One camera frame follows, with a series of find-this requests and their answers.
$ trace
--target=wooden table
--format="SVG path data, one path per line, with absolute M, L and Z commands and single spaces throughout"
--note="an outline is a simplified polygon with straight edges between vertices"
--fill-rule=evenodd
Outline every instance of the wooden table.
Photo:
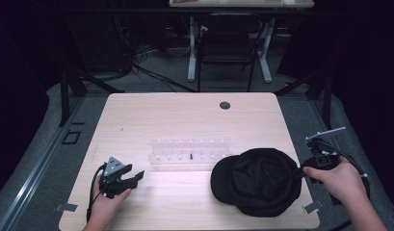
M 242 11 L 249 11 L 249 8 L 268 8 L 268 9 L 305 9 L 312 8 L 314 2 L 312 0 L 196 0 L 189 2 L 175 3 L 170 0 L 170 6 L 173 8 L 218 8 L 221 12 L 224 9 L 241 9 Z M 195 49 L 196 26 L 194 18 L 190 19 L 190 64 L 188 66 L 188 81 L 195 81 L 195 74 L 197 68 L 197 56 Z M 265 31 L 263 32 L 263 48 L 258 51 L 258 58 L 260 67 L 262 69 L 263 80 L 265 83 L 272 83 L 272 76 L 266 61 L 266 55 L 269 50 L 269 44 L 272 38 L 273 29 L 275 27 L 275 20 L 271 19 L 266 23 Z
M 220 107 L 228 102 L 230 108 Z M 311 229 L 316 213 L 302 207 L 312 202 L 302 180 L 302 194 L 277 218 L 253 218 L 222 204 L 211 193 L 215 163 L 154 165 L 148 155 L 157 140 L 227 140 L 231 154 L 255 147 L 274 147 L 298 163 L 277 99 L 272 93 L 126 93 L 111 94 L 94 132 L 68 203 L 61 230 L 81 230 L 92 177 L 113 156 L 133 170 L 145 170 L 108 229 L 112 230 L 254 230 Z

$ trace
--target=black cap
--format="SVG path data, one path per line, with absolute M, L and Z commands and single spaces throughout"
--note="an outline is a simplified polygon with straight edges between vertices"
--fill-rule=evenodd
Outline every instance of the black cap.
M 212 170 L 211 189 L 222 203 L 242 213 L 277 217 L 299 198 L 301 177 L 296 162 L 274 148 L 255 148 L 220 160 Z

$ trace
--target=gray floor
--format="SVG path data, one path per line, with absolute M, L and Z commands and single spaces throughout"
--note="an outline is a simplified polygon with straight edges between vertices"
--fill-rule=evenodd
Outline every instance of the gray floor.
M 290 77 L 276 75 L 278 63 L 287 42 L 288 40 L 283 38 L 274 39 L 268 55 L 274 81 L 271 84 L 264 83 L 260 68 L 257 66 L 254 72 L 252 91 L 273 92 L 284 87 L 286 82 L 293 81 Z M 146 54 L 146 59 L 139 65 L 167 76 L 188 88 L 194 90 L 197 88 L 197 83 L 187 81 L 188 55 L 176 56 L 170 52 L 165 54 L 157 51 L 149 52 Z M 228 68 L 227 72 L 220 68 L 204 68 L 202 71 L 202 91 L 245 91 L 247 70 L 241 73 L 239 67 Z M 136 74 L 136 71 L 107 83 L 126 92 L 184 91 L 177 87 L 171 89 L 142 73 Z M 71 95 L 71 118 L 62 128 L 58 126 L 61 121 L 60 87 L 57 85 L 48 91 L 50 105 L 44 122 L 13 176 L 0 193 L 0 229 L 58 229 L 62 214 L 54 209 L 58 204 L 67 202 L 107 99 L 107 93 L 104 90 L 92 83 L 86 83 L 86 86 L 89 93 L 85 98 L 76 98 Z M 304 138 L 326 129 L 320 119 L 320 102 L 307 101 L 303 96 L 305 90 L 306 86 L 302 86 L 288 95 L 278 98 L 300 161 L 311 155 L 304 143 Z M 388 228 L 394 230 L 394 207 L 363 153 L 356 134 L 346 118 L 341 102 L 335 97 L 333 97 L 331 107 L 331 125 L 333 128 L 347 127 L 347 130 L 335 137 L 333 142 L 344 152 L 355 157 L 361 167 L 368 172 L 371 181 L 371 200 Z M 67 138 L 69 138 L 67 132 L 80 134 L 77 143 L 67 144 Z M 33 178 L 30 175 L 31 172 L 41 177 Z M 26 183 L 34 183 L 35 187 L 25 187 Z M 22 192 L 23 187 L 27 191 L 18 195 Z M 329 230 L 348 219 L 342 206 L 331 204 L 323 185 L 309 184 L 309 188 L 313 199 L 319 198 L 326 203 L 326 206 L 318 212 L 321 225 L 317 230 Z

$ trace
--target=cable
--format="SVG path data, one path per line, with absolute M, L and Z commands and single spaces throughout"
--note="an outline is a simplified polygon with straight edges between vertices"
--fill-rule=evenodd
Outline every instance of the cable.
M 355 167 L 355 169 L 358 171 L 358 173 L 359 173 L 359 175 L 361 177 L 362 183 L 364 185 L 365 191 L 367 193 L 367 196 L 370 199 L 370 194 L 371 193 L 370 193 L 370 185 L 369 185 L 368 178 L 367 178 L 368 175 L 356 163 L 356 161 L 353 159 L 353 157 L 347 155 L 346 153 L 342 152 L 339 149 L 336 149 L 335 147 L 333 147 L 331 144 L 329 144 L 326 141 L 315 141 L 314 144 L 317 145 L 317 148 L 319 150 L 324 150 L 324 148 L 321 147 L 323 145 L 324 147 L 327 147 L 328 149 L 333 150 L 335 152 L 335 153 L 334 152 L 330 153 L 330 155 L 334 155 L 335 154 L 335 155 L 343 156 L 344 158 L 346 158 Z M 350 226 L 351 224 L 352 224 L 351 220 L 348 219 L 348 220 L 345 220 L 343 223 L 341 223 L 341 224 L 329 229 L 329 231 L 339 231 L 339 230 L 342 230 L 342 229 Z
M 93 176 L 92 185 L 91 185 L 91 194 L 89 195 L 89 208 L 88 208 L 88 210 L 87 210 L 87 212 L 86 212 L 86 222 L 89 222 L 89 219 L 91 218 L 91 214 L 92 214 L 92 205 L 93 205 L 94 201 L 95 201 L 95 200 L 97 199 L 97 197 L 101 194 L 101 192 L 104 191 L 104 190 L 107 188 L 107 186 L 106 186 L 103 190 L 100 191 L 100 193 L 95 197 L 95 199 L 93 199 L 93 188 L 94 188 L 95 179 L 96 179 L 96 177 L 97 177 L 97 175 L 98 175 L 98 172 L 99 172 L 100 170 L 106 169 L 106 166 L 107 166 L 107 163 L 104 163 L 101 167 L 99 167 L 99 168 L 97 169 L 97 171 L 95 172 L 95 174 L 94 174 L 94 176 Z
M 187 33 L 188 33 L 188 36 L 189 36 L 190 35 L 190 30 L 188 29 L 187 23 L 185 23 L 184 17 L 181 17 L 181 20 L 182 20 L 182 23 L 184 24 L 185 28 L 187 29 Z M 180 56 L 183 56 L 183 55 L 187 54 L 190 51 L 191 45 L 188 46 L 188 48 L 187 48 L 187 50 L 185 52 L 180 53 L 180 54 L 176 54 L 175 52 L 173 52 L 173 49 L 175 49 L 175 48 L 169 48 L 168 50 L 174 56 L 180 57 Z
M 79 44 L 79 46 L 82 48 L 82 50 L 84 50 L 86 52 L 86 54 L 88 55 L 88 57 L 93 60 L 98 66 L 100 66 L 103 70 L 107 70 L 105 67 L 103 67 L 104 65 L 102 65 L 93 55 L 92 53 L 89 51 L 89 49 L 86 47 L 86 45 L 83 43 L 82 40 L 80 40 L 80 38 L 77 36 L 77 34 L 74 32 L 74 30 L 67 24 L 67 27 L 69 29 L 69 31 L 73 34 L 74 39 L 77 41 L 77 43 Z M 102 78 L 97 78 L 100 79 L 102 81 L 111 81 L 111 80 L 116 80 L 119 78 L 124 77 L 125 75 L 127 75 L 130 72 L 130 68 L 124 69 L 123 71 L 120 71 L 119 73 L 117 73 L 116 75 L 111 75 L 111 76 L 107 76 L 107 77 L 102 77 Z
M 133 58 L 134 64 L 139 64 L 142 61 L 145 61 L 148 58 L 148 52 L 152 51 L 152 47 L 150 45 L 142 45 L 137 51 L 137 54 Z
M 137 68 L 139 71 L 141 71 L 142 73 L 144 73 L 144 74 L 150 76 L 151 78 L 154 78 L 154 79 L 157 79 L 157 80 L 161 81 L 161 82 L 162 82 L 163 84 L 165 84 L 165 85 L 171 84 L 171 85 L 177 86 L 177 87 L 179 87 L 179 88 L 182 88 L 182 89 L 187 90 L 187 91 L 190 91 L 190 92 L 197 92 L 196 90 L 190 89 L 190 88 L 188 88 L 188 87 L 186 87 L 186 86 L 183 86 L 183 85 L 181 85 L 181 84 L 178 84 L 178 83 L 174 82 L 172 79 L 170 79 L 170 78 L 168 78 L 168 77 L 165 77 L 165 76 L 163 76 L 163 75 L 154 73 L 154 72 L 152 72 L 152 71 L 150 71 L 150 70 L 144 69 L 144 68 L 142 68 L 141 66 L 139 66 L 139 65 L 137 65 L 137 64 L 133 64 L 133 66 L 136 67 L 136 68 Z

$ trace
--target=tape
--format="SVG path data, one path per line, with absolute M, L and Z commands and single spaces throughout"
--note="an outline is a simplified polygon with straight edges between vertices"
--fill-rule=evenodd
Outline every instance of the tape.
M 56 212 L 63 212 L 63 211 L 70 211 L 70 212 L 74 212 L 76 211 L 77 205 L 74 204 L 58 204 L 58 206 L 56 206 L 55 211 Z
M 317 199 L 315 202 L 302 207 L 302 209 L 304 210 L 305 213 L 310 214 L 311 212 L 318 212 L 320 207 L 323 207 L 325 204 L 323 203 L 322 200 Z

